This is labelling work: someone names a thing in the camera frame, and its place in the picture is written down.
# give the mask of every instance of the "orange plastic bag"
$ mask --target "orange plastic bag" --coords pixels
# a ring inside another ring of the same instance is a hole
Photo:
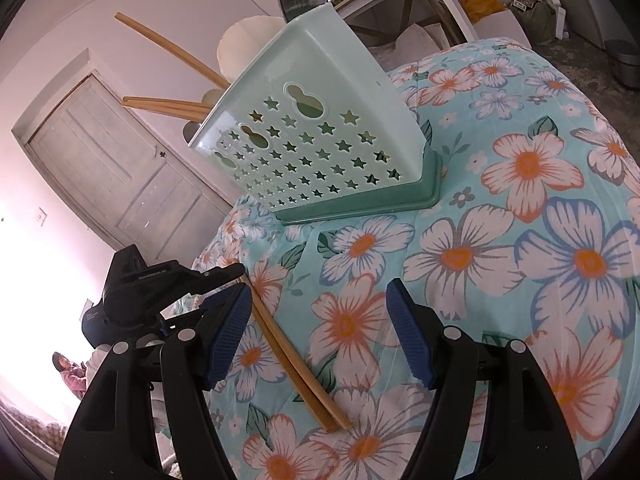
[[[485,16],[504,10],[504,5],[498,0],[462,0],[462,8],[471,23],[477,23]]]

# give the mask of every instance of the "silver screw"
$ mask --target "silver screw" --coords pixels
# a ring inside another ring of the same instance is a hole
[[[514,339],[513,341],[511,341],[510,346],[511,350],[517,352],[518,354],[523,354],[527,349],[527,345],[524,343],[524,341],[520,341],[519,339]]]
[[[116,354],[124,354],[127,350],[129,350],[129,343],[126,341],[120,341],[113,345],[113,352]]]
[[[453,341],[455,341],[456,339],[460,339],[460,336],[462,336],[462,332],[460,332],[460,329],[454,326],[447,326],[444,329],[443,333],[444,337],[446,337],[447,339],[453,339]]]
[[[193,328],[183,328],[178,332],[180,341],[191,341],[194,337],[196,337],[196,331]]]

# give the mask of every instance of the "wooden door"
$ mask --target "wooden door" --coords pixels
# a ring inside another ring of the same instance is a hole
[[[114,248],[136,244],[148,264],[191,266],[230,210],[94,76],[27,149],[80,218]]]

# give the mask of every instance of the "floral tablecloth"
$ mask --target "floral tablecloth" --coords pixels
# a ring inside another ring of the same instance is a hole
[[[245,196],[194,264],[239,258],[354,421],[320,430],[251,322],[211,399],[232,467],[241,479],[401,476],[432,398],[386,315],[386,284],[402,277],[476,341],[527,341],[586,477],[640,402],[640,170],[593,104],[514,41],[467,43],[389,77],[444,158],[435,207],[284,227]],[[485,407],[479,385],[459,474],[474,467]]]

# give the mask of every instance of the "concrete floor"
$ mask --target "concrete floor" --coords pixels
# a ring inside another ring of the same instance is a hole
[[[640,91],[629,90],[613,79],[607,55],[575,34],[568,40],[537,46],[535,51],[591,99],[640,163]]]

